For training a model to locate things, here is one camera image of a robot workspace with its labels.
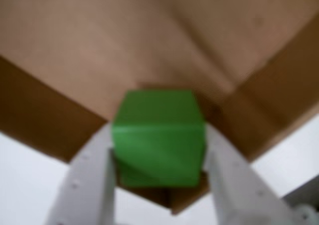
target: cube face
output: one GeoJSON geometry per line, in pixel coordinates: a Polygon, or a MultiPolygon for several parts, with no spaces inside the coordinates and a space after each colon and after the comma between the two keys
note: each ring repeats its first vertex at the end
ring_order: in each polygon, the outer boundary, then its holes
{"type": "Polygon", "coordinates": [[[197,185],[205,149],[204,120],[191,91],[128,92],[112,135],[123,185],[197,185]]]}

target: cube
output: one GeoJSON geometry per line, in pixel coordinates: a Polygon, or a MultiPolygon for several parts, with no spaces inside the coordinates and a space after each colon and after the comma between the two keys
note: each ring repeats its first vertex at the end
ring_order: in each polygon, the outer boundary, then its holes
{"type": "Polygon", "coordinates": [[[121,183],[196,186],[205,150],[204,124],[191,91],[128,92],[112,125],[121,183]]]}

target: white wall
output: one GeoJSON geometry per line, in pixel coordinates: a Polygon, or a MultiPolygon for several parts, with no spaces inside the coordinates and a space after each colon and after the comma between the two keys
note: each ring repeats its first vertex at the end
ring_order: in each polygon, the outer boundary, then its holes
{"type": "MultiPolygon", "coordinates": [[[[319,174],[319,116],[252,166],[282,196],[319,174]]],[[[0,225],[41,225],[67,165],[0,134],[0,225]]],[[[184,213],[168,210],[121,189],[116,220],[130,225],[216,224],[211,194],[184,213]]]]}

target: cardboard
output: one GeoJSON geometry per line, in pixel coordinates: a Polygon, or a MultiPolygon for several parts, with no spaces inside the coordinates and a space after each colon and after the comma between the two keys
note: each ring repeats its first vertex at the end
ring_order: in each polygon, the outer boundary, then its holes
{"type": "MultiPolygon", "coordinates": [[[[0,130],[63,161],[129,89],[192,89],[250,160],[317,111],[319,0],[0,2],[0,130]]],[[[144,195],[177,213],[208,190],[144,195]]]]}

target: white robot part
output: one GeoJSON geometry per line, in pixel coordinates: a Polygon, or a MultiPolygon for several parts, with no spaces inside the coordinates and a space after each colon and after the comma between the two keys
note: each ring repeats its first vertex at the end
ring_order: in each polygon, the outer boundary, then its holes
{"type": "Polygon", "coordinates": [[[113,225],[115,168],[111,124],[103,126],[70,163],[47,225],[113,225]]]}
{"type": "MultiPolygon", "coordinates": [[[[319,225],[309,206],[295,211],[278,199],[214,127],[206,126],[203,169],[220,225],[319,225]]],[[[111,125],[102,127],[70,164],[46,225],[114,225],[115,163],[111,125]]]]}

